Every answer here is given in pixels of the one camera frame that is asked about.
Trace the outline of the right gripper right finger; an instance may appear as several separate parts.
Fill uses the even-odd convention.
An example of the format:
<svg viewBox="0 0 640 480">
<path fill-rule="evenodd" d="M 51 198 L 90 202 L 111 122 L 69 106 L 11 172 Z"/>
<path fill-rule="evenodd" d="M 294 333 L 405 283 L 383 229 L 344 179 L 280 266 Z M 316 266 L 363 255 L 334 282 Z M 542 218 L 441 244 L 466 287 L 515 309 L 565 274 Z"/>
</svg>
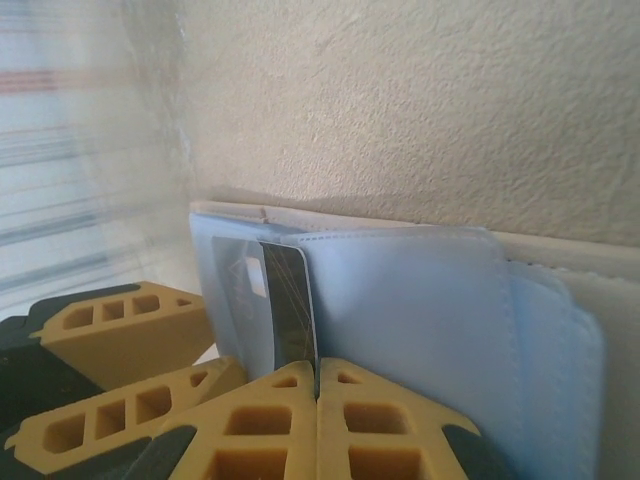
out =
<svg viewBox="0 0 640 480">
<path fill-rule="evenodd" d="M 321 479 L 511 479 L 466 416 L 346 360 L 320 363 Z"/>
</svg>

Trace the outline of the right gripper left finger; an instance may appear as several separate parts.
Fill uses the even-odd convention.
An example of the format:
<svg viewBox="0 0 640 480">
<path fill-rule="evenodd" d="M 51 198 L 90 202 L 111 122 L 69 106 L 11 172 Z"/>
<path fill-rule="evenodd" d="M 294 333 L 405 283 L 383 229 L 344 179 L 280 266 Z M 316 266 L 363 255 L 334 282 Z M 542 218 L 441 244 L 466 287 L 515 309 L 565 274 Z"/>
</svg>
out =
<svg viewBox="0 0 640 480">
<path fill-rule="evenodd" d="M 314 370 L 307 361 L 185 410 L 127 471 L 129 479 L 314 479 Z"/>
</svg>

